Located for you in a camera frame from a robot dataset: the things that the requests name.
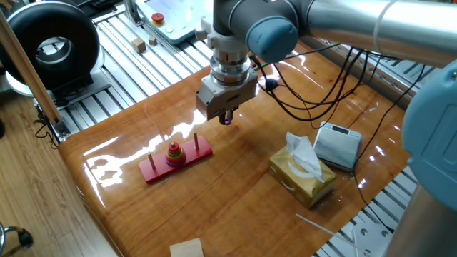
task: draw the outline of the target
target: red wooden base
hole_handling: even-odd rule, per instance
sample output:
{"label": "red wooden base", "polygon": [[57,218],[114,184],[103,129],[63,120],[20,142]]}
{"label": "red wooden base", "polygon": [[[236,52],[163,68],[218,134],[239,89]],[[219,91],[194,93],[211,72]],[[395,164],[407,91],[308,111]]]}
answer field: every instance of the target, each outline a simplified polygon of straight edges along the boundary
{"label": "red wooden base", "polygon": [[198,150],[195,149],[194,140],[187,141],[186,143],[180,145],[181,148],[186,152],[186,162],[181,166],[174,167],[168,165],[167,162],[165,162],[166,151],[159,153],[156,156],[152,156],[154,165],[156,166],[154,170],[152,169],[149,159],[141,161],[139,166],[146,183],[152,183],[160,178],[163,178],[164,176],[170,175],[175,171],[196,163],[197,161],[200,161],[201,159],[213,154],[213,150],[203,136],[199,136],[198,140]]}

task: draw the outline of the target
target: white device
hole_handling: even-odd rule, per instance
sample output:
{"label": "white device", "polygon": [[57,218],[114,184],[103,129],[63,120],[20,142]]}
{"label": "white device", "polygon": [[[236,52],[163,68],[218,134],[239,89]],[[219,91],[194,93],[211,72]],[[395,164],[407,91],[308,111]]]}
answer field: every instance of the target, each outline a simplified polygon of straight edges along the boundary
{"label": "white device", "polygon": [[353,172],[362,135],[325,121],[321,126],[314,142],[317,157],[329,166]]}
{"label": "white device", "polygon": [[[137,0],[143,21],[157,31],[170,44],[178,44],[194,35],[202,16],[213,17],[213,0]],[[164,15],[164,24],[151,22],[155,13]]]}

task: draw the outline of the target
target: tissue box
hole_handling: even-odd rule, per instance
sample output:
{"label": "tissue box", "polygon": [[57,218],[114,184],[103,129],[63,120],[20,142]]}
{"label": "tissue box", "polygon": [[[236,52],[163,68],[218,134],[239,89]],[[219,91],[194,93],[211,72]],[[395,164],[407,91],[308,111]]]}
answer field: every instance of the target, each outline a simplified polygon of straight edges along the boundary
{"label": "tissue box", "polygon": [[312,207],[322,196],[335,188],[336,174],[325,164],[319,161],[322,169],[322,179],[301,178],[289,168],[288,163],[299,171],[305,171],[288,154],[287,147],[284,147],[270,158],[268,172],[279,181],[289,192],[291,192],[306,208]]}

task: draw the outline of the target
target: glossy wooden tabletop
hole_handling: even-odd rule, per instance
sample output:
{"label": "glossy wooden tabletop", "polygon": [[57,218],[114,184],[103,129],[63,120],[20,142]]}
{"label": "glossy wooden tabletop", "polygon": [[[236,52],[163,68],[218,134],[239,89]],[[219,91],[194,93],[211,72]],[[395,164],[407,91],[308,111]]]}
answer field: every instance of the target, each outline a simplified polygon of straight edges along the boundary
{"label": "glossy wooden tabletop", "polygon": [[[296,50],[306,49],[297,46]],[[326,95],[340,70],[320,54],[281,62],[278,67],[287,82],[311,101]],[[266,70],[269,78],[278,79],[276,70]],[[196,110],[195,92],[208,73],[208,68],[203,69],[67,138],[59,150],[81,197],[125,256],[169,256],[170,245],[193,238],[201,239],[205,257],[312,255],[330,236],[295,214],[339,230],[363,207],[355,181],[349,173],[334,170],[335,190],[311,210],[304,208],[266,168],[268,159],[286,145],[287,131],[314,142],[317,130],[286,115],[260,90],[235,112],[232,125],[205,121]],[[350,77],[346,90],[355,83]],[[300,104],[284,87],[277,88],[276,94]],[[363,147],[390,105],[362,86],[339,104],[331,122],[360,132]],[[308,116],[303,111],[296,114]],[[403,114],[396,107],[387,115],[357,165],[367,201],[406,166],[408,155],[401,148]],[[205,136],[214,155],[146,184],[138,162],[150,152],[165,151],[172,141],[192,140],[194,131]]]}

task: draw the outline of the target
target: wooden floor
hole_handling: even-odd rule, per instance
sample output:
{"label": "wooden floor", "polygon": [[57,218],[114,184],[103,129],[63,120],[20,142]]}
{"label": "wooden floor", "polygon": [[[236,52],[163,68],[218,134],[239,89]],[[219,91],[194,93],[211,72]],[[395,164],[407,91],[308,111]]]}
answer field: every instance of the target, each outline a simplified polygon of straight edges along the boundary
{"label": "wooden floor", "polygon": [[[35,138],[41,126],[31,98],[0,93],[0,221],[22,226],[35,245],[16,256],[115,256],[84,209],[57,150],[48,139]],[[6,250],[17,246],[9,233]]]}

